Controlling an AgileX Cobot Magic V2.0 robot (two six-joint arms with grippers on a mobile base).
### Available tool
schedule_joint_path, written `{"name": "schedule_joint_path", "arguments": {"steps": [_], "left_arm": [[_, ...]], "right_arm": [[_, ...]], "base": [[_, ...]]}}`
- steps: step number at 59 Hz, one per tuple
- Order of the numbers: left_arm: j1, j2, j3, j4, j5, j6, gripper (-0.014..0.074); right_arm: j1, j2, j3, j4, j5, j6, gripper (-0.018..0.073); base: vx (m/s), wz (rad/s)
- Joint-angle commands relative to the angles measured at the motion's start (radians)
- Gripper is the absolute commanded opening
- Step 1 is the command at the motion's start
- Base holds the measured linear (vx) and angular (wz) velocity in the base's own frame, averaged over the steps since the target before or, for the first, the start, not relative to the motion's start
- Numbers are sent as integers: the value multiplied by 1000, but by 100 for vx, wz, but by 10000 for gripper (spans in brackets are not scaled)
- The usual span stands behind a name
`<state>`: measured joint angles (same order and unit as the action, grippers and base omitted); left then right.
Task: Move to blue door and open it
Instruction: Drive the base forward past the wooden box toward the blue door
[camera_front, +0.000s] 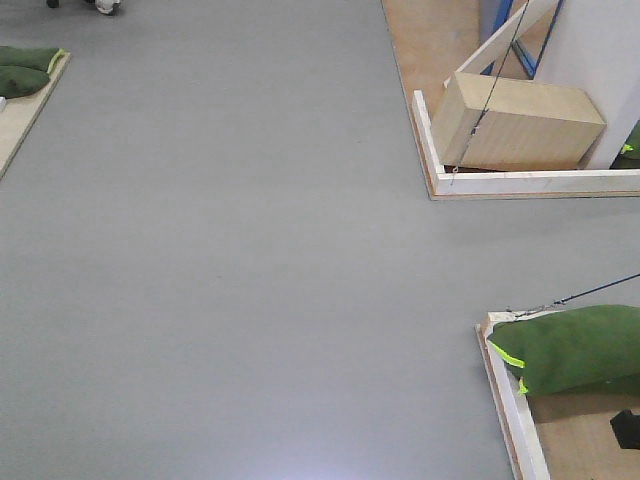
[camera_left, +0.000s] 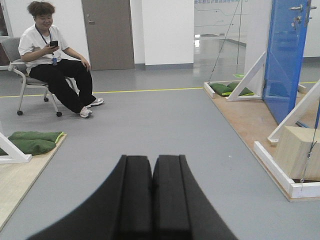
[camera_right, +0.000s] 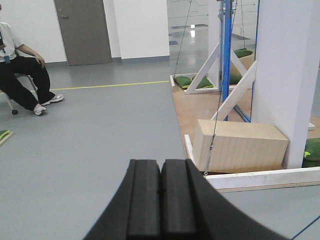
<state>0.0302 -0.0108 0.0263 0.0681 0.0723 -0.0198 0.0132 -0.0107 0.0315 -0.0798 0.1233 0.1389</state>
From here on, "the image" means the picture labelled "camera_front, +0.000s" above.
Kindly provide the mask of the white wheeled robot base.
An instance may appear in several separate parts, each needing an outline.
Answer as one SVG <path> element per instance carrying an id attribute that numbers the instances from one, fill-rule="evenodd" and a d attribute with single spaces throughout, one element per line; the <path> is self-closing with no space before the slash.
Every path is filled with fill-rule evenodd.
<path id="1" fill-rule="evenodd" d="M 122 5 L 121 0 L 86 0 L 86 3 L 93 5 L 100 14 L 105 16 L 116 15 Z M 45 4 L 51 9 L 60 7 L 59 0 L 46 0 Z"/>

